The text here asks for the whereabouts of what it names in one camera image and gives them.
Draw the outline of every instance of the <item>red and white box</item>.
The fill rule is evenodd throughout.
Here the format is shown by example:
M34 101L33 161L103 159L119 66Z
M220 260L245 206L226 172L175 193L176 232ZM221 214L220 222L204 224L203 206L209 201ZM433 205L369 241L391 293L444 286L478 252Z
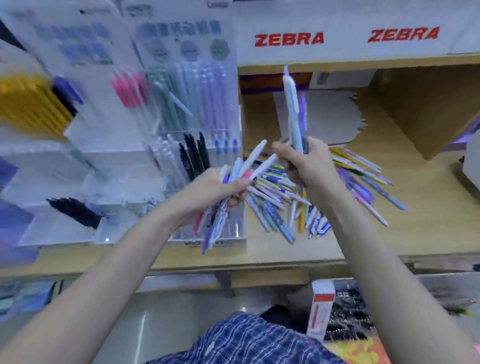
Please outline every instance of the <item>red and white box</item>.
M335 298L335 286L329 279L312 282L313 300L308 320L307 336L323 342Z

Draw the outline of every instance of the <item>floor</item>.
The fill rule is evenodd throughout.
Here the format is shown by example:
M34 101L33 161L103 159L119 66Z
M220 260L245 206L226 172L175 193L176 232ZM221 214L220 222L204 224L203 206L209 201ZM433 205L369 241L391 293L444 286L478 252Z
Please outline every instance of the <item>floor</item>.
M135 294L94 360L94 364L141 364L187 350L218 321L236 311L259 315L275 295L268 289L237 289L226 298L219 291ZM31 316L0 326L0 347Z

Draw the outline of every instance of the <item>cardboard sheet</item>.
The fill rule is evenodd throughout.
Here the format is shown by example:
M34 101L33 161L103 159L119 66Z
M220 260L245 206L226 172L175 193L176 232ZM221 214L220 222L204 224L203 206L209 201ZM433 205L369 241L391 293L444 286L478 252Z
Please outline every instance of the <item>cardboard sheet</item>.
M307 135L328 144L348 143L367 124L350 91L310 90L307 99ZM284 92L274 92L275 108L282 138L288 137L288 110Z

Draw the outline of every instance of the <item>barcode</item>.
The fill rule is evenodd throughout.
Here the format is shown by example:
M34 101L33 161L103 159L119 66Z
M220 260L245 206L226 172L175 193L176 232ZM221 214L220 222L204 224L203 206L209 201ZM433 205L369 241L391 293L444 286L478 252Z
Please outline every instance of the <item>barcode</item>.
M329 74L329 72L320 72L317 77L317 86L326 84Z

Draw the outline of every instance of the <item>plaid shirt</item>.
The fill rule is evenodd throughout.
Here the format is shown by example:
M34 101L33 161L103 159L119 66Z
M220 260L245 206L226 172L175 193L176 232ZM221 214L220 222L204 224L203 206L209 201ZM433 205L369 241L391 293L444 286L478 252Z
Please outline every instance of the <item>plaid shirt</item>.
M213 326L186 352L145 364L345 364L320 342L239 312Z

